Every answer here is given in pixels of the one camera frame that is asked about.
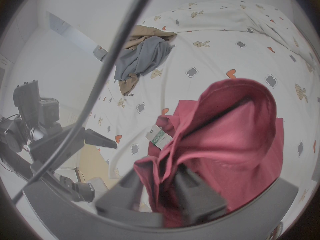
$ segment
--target gray garment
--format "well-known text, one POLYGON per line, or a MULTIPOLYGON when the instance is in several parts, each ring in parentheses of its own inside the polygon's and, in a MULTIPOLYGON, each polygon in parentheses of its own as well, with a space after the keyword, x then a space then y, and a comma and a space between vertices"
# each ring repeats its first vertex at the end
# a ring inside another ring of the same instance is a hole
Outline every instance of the gray garment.
POLYGON ((115 63, 115 80, 126 80, 130 73, 145 75, 154 70, 168 55, 173 46, 158 36, 152 36, 138 44, 134 50, 125 49, 115 63))

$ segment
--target bed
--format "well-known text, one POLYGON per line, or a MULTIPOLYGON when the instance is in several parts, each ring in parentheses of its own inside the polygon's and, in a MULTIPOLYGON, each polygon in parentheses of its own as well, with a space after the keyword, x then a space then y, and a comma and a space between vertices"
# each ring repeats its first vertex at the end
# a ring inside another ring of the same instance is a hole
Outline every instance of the bed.
MULTIPOLYGON (((172 115, 179 100, 198 100, 210 84, 227 78, 253 79, 271 91, 283 118, 281 177, 296 186, 311 178, 319 152, 320 67, 280 10, 248 1, 190 2, 139 24, 177 36, 169 41, 170 54, 140 77, 130 96, 121 94, 114 67, 90 114, 86 128, 118 143, 116 150, 97 147, 109 178, 121 178, 148 154, 145 136, 159 115, 172 115)), ((148 206, 145 191, 141 203, 148 206)))

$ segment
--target clothing label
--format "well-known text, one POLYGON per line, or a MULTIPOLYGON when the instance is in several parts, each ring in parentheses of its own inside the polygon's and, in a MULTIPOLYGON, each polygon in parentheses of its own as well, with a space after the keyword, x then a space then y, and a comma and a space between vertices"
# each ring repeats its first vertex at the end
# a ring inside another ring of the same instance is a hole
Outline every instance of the clothing label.
POLYGON ((172 140, 170 135, 155 124, 151 127, 151 131, 146 134, 146 138, 161 150, 172 140))

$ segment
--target red fabric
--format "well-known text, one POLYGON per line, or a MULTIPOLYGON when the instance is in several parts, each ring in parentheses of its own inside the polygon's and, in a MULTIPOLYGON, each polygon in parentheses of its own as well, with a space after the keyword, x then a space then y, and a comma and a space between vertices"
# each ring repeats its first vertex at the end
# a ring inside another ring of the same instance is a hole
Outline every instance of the red fabric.
POLYGON ((151 209, 164 214, 167 227, 181 226, 171 184, 180 163, 220 193, 229 211, 279 177, 284 131, 276 112, 274 98, 262 84, 227 79, 212 84, 198 101, 179 101, 173 115, 158 117, 156 125, 173 139, 163 150, 150 142, 148 156, 136 161, 134 169, 151 209))

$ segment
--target brown cloth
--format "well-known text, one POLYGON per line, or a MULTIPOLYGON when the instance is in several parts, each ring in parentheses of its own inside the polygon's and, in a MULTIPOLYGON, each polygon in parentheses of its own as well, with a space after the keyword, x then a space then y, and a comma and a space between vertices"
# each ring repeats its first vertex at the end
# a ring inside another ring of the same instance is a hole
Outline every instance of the brown cloth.
POLYGON ((134 27, 133 31, 130 34, 129 41, 124 45, 124 49, 134 50, 137 48, 138 44, 142 41, 146 40, 149 37, 157 36, 161 37, 165 41, 169 41, 173 38, 177 33, 174 32, 165 32, 155 27, 147 27, 137 25, 134 27))
MULTIPOLYGON (((137 48, 138 44, 142 41, 146 40, 149 37, 157 36, 165 41, 169 41, 172 39, 177 33, 174 32, 164 32, 155 27, 147 27, 137 25, 134 27, 131 35, 129 37, 129 41, 124 45, 124 49, 134 50, 137 48)), ((128 94, 137 84, 139 78, 136 74, 130 73, 129 76, 131 78, 125 81, 119 81, 119 87, 122 95, 128 94)))
POLYGON ((125 81, 119 81, 119 87, 122 95, 127 95, 138 83, 139 78, 135 73, 130 73, 131 78, 125 81))

